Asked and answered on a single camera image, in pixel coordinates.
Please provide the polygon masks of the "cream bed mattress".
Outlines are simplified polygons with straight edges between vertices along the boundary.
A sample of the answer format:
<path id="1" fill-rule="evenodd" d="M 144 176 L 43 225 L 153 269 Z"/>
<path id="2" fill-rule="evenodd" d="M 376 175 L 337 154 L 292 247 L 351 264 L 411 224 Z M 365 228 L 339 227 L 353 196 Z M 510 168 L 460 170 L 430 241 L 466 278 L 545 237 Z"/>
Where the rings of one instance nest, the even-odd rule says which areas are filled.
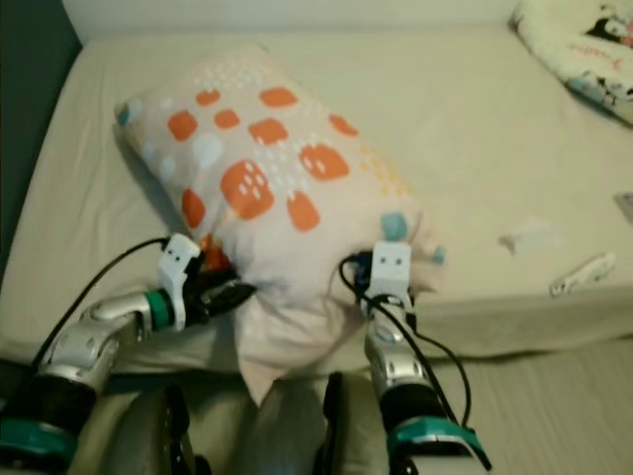
<path id="1" fill-rule="evenodd" d="M 504 27 L 134 35 L 78 55 L 46 133 L 1 289 L 0 354 L 28 363 L 83 285 L 178 218 L 115 139 L 122 101 L 217 51 L 258 44 L 343 114 L 414 190 L 446 244 L 417 325 L 461 356 L 558 351 L 633 335 L 633 130 L 585 105 Z M 512 256 L 528 219 L 561 244 Z M 562 297 L 550 285 L 599 253 L 615 270 Z"/>

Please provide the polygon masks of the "white pen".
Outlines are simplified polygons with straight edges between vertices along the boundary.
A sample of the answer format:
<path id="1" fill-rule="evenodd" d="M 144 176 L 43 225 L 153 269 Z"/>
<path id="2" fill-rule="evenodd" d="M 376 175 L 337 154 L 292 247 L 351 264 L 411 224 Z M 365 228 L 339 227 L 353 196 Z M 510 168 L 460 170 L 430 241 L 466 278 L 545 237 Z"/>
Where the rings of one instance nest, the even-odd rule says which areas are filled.
<path id="1" fill-rule="evenodd" d="M 551 297 L 562 297 L 582 286 L 600 282 L 615 270 L 616 256 L 613 252 L 599 253 L 583 265 L 567 271 L 550 285 Z"/>

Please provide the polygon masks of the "pink pillow with orange spots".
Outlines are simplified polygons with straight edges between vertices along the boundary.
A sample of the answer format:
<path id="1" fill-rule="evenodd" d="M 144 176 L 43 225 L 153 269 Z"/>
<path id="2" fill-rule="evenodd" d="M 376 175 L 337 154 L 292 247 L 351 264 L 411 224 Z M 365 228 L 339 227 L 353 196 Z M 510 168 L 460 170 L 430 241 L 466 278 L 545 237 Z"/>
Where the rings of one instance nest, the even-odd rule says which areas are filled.
<path id="1" fill-rule="evenodd" d="M 254 402 L 360 329 L 336 280 L 345 257 L 401 241 L 411 288 L 439 288 L 446 245 L 407 183 L 262 48 L 225 51 L 140 92 L 115 121 L 210 266 L 230 265 L 256 289 L 233 316 Z"/>

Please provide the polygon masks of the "dark left robot leg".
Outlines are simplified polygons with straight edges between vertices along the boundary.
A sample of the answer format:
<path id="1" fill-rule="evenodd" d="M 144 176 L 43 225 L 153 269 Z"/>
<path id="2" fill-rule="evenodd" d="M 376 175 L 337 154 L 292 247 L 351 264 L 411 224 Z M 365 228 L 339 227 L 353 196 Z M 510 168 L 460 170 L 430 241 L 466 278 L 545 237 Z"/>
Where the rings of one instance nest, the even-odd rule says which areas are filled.
<path id="1" fill-rule="evenodd" d="M 184 390 L 175 384 L 138 395 L 101 462 L 103 475 L 213 475 L 194 451 Z"/>

